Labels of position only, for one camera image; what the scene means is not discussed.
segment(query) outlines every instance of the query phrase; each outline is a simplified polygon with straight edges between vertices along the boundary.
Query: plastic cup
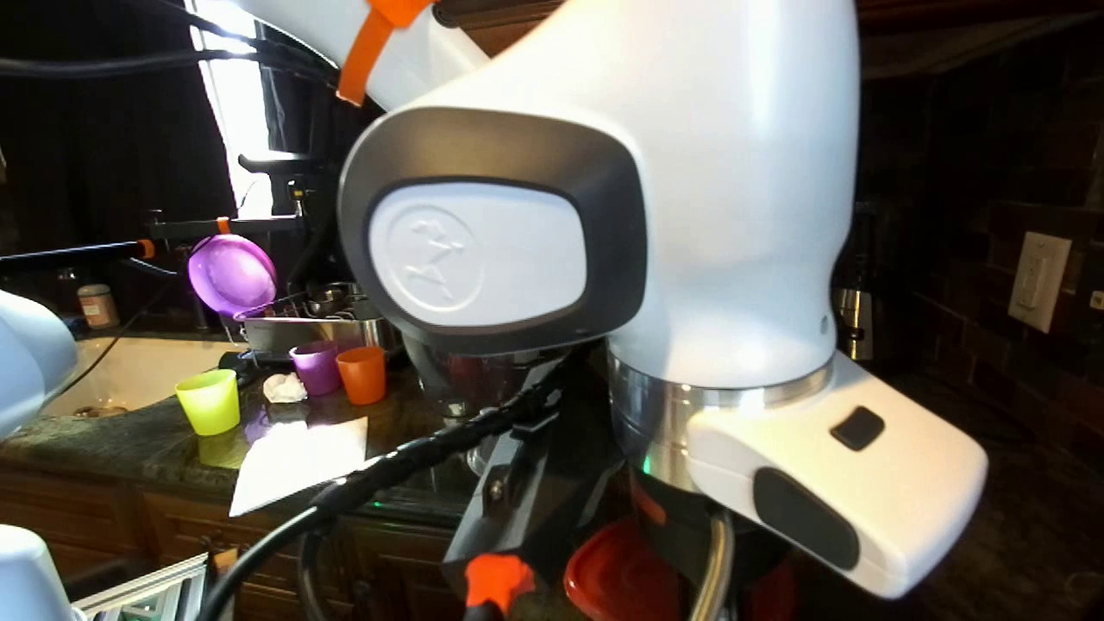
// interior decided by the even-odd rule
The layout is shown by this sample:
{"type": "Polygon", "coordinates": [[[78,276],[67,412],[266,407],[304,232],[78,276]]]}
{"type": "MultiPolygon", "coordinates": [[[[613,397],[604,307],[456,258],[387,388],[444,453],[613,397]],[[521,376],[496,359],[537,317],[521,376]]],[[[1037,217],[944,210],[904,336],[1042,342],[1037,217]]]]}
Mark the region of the plastic cup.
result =
{"type": "Polygon", "coordinates": [[[348,405],[379,405],[387,397],[387,353],[379,346],[339,353],[339,376],[348,405]]]}
{"type": "Polygon", "coordinates": [[[323,397],[341,388],[336,355],[336,342],[304,342],[290,347],[290,363],[295,366],[295,376],[308,388],[308,394],[323,397]]]}
{"type": "Polygon", "coordinates": [[[197,436],[224,436],[241,420],[238,381],[231,368],[187,376],[172,394],[197,436]]]}

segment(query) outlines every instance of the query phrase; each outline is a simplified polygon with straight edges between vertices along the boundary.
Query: green cup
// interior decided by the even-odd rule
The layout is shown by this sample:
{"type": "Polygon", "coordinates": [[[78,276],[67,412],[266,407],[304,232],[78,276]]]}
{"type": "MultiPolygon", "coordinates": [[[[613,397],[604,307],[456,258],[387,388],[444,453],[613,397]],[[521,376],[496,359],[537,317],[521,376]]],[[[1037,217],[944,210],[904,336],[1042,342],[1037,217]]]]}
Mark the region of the green cup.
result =
{"type": "Polygon", "coordinates": [[[177,382],[177,400],[197,436],[224,436],[238,427],[238,381],[231,368],[208,368],[177,382]]]}

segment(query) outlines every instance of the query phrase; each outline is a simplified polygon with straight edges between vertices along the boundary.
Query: wall outlet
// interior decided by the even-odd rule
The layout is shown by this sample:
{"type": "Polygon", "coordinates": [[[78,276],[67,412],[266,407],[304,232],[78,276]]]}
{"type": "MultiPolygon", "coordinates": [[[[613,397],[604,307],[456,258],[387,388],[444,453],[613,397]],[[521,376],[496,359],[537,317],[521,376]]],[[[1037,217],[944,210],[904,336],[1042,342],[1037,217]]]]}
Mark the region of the wall outlet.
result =
{"type": "Polygon", "coordinates": [[[1048,331],[1065,276],[1065,258],[1068,237],[1027,232],[1022,246],[1022,262],[1015,270],[1007,315],[1037,331],[1048,331]]]}

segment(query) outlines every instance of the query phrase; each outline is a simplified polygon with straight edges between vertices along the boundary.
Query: orange cup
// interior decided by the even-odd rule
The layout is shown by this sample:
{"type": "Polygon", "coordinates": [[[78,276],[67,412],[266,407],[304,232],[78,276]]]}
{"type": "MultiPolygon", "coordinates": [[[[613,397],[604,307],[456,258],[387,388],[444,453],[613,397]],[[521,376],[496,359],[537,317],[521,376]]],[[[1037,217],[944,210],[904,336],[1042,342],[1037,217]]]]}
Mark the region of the orange cup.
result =
{"type": "Polygon", "coordinates": [[[379,405],[387,397],[387,353],[379,346],[339,353],[339,376],[348,405],[379,405]]]}

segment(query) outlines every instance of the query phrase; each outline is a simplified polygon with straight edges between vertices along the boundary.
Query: white paper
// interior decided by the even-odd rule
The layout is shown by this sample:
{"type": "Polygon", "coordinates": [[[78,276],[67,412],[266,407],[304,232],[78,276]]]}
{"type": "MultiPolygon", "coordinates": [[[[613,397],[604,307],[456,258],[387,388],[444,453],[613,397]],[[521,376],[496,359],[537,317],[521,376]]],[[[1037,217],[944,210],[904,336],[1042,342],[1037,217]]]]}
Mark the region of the white paper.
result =
{"type": "Polygon", "coordinates": [[[367,423],[271,423],[241,460],[231,519],[360,468],[370,449],[367,423]]]}

